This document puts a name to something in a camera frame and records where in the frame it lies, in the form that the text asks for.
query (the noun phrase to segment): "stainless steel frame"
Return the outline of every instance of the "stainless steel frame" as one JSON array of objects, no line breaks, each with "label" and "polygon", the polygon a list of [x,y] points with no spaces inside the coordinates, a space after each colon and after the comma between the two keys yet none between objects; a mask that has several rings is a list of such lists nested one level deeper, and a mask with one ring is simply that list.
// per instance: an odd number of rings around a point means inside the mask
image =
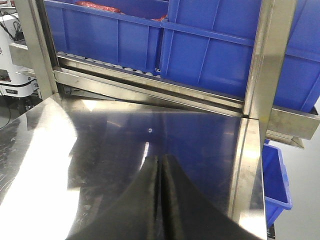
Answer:
[{"label": "stainless steel frame", "polygon": [[[12,55],[13,63],[26,68],[32,68],[32,63],[29,57],[28,47],[24,42],[12,43],[10,45],[10,52]],[[119,99],[120,96],[117,92],[107,87],[106,82],[113,85],[121,85],[119,88],[121,91],[130,90],[131,85],[135,86],[135,94],[144,94],[144,88],[150,90],[152,88],[153,95],[156,92],[164,97],[162,100],[145,101],[148,97],[142,97],[144,99],[141,103],[159,104],[161,106],[167,106],[172,108],[188,109],[194,111],[208,111],[215,112],[224,115],[230,115],[234,117],[242,117],[242,109],[244,102],[240,99],[236,99],[232,96],[222,96],[219,93],[204,92],[200,89],[192,89],[188,86],[179,85],[176,82],[170,81],[158,81],[156,77],[147,76],[144,74],[138,74],[129,72],[123,69],[114,67],[107,67],[102,64],[88,62],[85,60],[76,59],[62,54],[57,54],[59,65],[63,68],[56,68],[54,75],[56,81],[61,84],[66,84],[75,88],[84,89],[90,92],[96,92],[109,97]],[[33,72],[25,72],[26,75],[32,76]],[[127,94],[123,100],[137,101],[137,98],[130,94]],[[281,143],[293,145],[295,147],[303,147],[300,139],[310,140],[318,128],[320,123],[320,117],[318,114],[310,114],[283,107],[273,106],[271,115],[269,118],[266,137],[268,139],[278,141]]]},{"label": "stainless steel frame", "polygon": [[245,116],[259,120],[261,145],[265,141],[296,4],[296,0],[262,1],[243,106]]},{"label": "stainless steel frame", "polygon": [[[10,46],[15,64],[34,69],[44,98],[56,93],[56,82],[128,102],[212,112],[242,118],[233,168],[229,216],[245,228],[253,176],[261,176],[265,136],[303,147],[318,127],[317,115],[273,107],[296,0],[263,0],[245,100],[204,92],[170,81],[56,55],[43,0],[15,0],[28,47]],[[266,239],[264,211],[255,213],[255,234]]]}]

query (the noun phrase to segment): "blue plastic crate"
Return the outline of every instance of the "blue plastic crate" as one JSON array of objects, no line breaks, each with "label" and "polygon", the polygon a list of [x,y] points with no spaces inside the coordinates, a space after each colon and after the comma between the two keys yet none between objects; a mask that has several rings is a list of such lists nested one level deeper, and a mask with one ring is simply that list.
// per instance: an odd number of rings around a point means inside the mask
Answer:
[{"label": "blue plastic crate", "polygon": [[167,14],[162,0],[91,0],[118,8],[108,12],[74,3],[45,0],[54,44],[58,52],[92,58],[154,73],[159,68],[163,30],[158,19]]},{"label": "blue plastic crate", "polygon": [[281,150],[265,144],[262,151],[265,214],[270,228],[283,210],[292,208],[289,179]]},{"label": "blue plastic crate", "polygon": [[168,20],[200,29],[254,39],[261,0],[170,0]]},{"label": "blue plastic crate", "polygon": [[[161,76],[243,98],[260,0],[170,0]],[[274,104],[309,112],[320,95],[320,1],[299,0]]]}]

